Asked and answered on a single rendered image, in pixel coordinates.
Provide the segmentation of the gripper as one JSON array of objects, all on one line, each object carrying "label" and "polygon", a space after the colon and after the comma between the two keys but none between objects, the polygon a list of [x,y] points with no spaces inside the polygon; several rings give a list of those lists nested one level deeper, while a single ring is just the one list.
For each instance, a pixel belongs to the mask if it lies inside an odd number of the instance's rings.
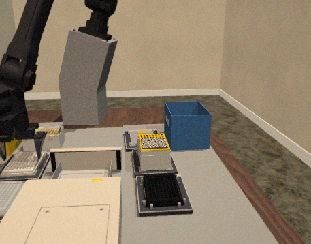
[{"label": "gripper", "polygon": [[[26,107],[18,109],[18,110],[14,110],[14,112],[19,112],[19,111],[22,111],[25,109],[26,109]],[[40,132],[37,132],[35,135],[35,129],[38,129],[38,128],[39,128],[39,123],[29,123],[29,127],[26,131],[16,131],[15,140],[34,139],[37,157],[38,157],[38,159],[40,159],[41,154],[42,154],[42,146],[43,146],[47,131],[40,131]],[[4,143],[0,142],[0,145],[1,145],[0,156],[3,159],[3,161],[5,161],[6,160],[5,142]]]}]

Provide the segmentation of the blue open-top bin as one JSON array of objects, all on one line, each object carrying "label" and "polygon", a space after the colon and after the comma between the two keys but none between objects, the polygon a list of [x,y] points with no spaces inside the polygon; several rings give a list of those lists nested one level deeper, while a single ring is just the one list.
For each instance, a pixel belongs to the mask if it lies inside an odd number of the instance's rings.
[{"label": "blue open-top bin", "polygon": [[211,120],[199,101],[165,102],[164,133],[171,151],[210,149]]}]

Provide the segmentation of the white flat mat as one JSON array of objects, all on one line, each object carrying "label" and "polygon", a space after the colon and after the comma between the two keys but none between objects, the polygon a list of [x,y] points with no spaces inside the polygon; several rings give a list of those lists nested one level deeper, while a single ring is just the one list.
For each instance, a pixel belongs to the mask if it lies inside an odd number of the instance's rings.
[{"label": "white flat mat", "polygon": [[139,217],[132,151],[125,131],[164,124],[64,129],[62,149],[121,147],[121,244],[279,244],[210,145],[210,149],[171,151],[193,206],[192,214]]}]

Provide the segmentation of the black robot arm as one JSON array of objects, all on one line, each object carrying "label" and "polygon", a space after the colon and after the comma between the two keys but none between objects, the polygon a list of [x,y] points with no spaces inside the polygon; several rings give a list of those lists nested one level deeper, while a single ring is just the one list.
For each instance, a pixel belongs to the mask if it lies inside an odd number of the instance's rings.
[{"label": "black robot arm", "polygon": [[[115,12],[118,0],[84,2],[93,12],[86,26],[79,27],[78,31],[111,40],[112,35],[107,34],[108,17]],[[53,3],[54,0],[27,0],[16,33],[3,54],[0,64],[1,142],[11,142],[16,131],[26,131],[29,127],[27,109],[14,110],[26,107],[24,92],[32,90],[35,84],[39,44]]]}]

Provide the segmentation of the yellow bin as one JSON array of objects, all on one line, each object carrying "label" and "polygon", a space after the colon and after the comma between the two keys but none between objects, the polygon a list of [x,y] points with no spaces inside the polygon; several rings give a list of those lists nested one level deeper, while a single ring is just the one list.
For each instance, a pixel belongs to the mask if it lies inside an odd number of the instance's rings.
[{"label": "yellow bin", "polygon": [[11,154],[16,150],[16,148],[20,145],[22,140],[15,140],[11,142],[6,142],[6,156],[11,156]]}]

